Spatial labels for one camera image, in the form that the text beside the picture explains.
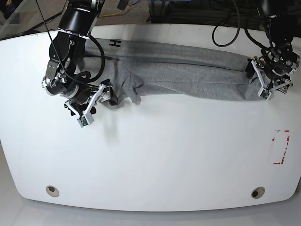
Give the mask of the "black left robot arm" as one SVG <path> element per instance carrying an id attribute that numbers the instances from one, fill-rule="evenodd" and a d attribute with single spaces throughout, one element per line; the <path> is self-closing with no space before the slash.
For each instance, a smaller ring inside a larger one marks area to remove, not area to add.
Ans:
<path id="1" fill-rule="evenodd" d="M 300 64 L 300 57 L 293 52 L 292 41 L 297 28 L 297 17 L 287 13 L 284 0 L 256 0 L 256 8 L 263 23 L 270 46 L 266 47 L 256 41 L 247 28 L 247 37 L 258 47 L 265 62 L 263 67 L 267 77 L 277 81 L 294 73 Z"/>

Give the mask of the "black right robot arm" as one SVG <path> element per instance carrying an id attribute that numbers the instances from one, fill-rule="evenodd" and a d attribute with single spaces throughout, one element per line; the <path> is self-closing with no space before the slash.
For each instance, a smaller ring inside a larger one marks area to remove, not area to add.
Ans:
<path id="1" fill-rule="evenodd" d="M 92 28 L 104 5 L 103 0 L 70 0 L 59 23 L 60 31 L 51 39 L 48 67 L 42 86 L 51 95 L 62 95 L 68 99 L 65 107 L 72 115 L 83 116 L 100 88 L 94 85 L 104 72 L 105 53 L 99 42 L 91 35 Z M 75 73 L 76 67 L 86 57 L 85 43 L 90 39 L 100 51 L 99 72 L 92 77 L 88 71 Z"/>

